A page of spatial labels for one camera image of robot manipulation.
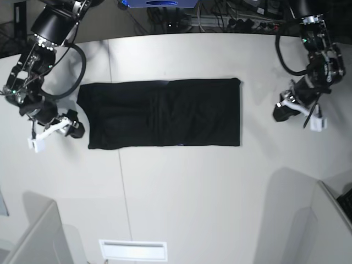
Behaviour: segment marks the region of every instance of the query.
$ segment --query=table surface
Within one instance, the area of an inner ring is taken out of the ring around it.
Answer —
[[[10,214],[0,217],[0,240],[16,243],[34,208],[49,197],[91,263],[103,262],[98,239],[112,239],[166,241],[172,264],[279,264],[294,216],[309,207],[316,180],[352,175],[350,46],[342,46],[346,77],[321,99],[329,125],[321,133],[303,130],[301,116],[284,123],[272,118],[292,78],[277,59],[273,36],[175,34],[79,46],[88,61],[83,84],[239,78],[241,146],[88,150],[89,124],[75,104],[76,91],[59,106],[77,109],[84,138],[52,135],[36,155],[26,144],[30,122],[0,100],[0,188]],[[281,47],[291,68],[307,65],[298,38],[283,37]],[[0,60],[0,84],[17,59]],[[79,70],[79,56],[70,51],[44,88],[67,89]]]

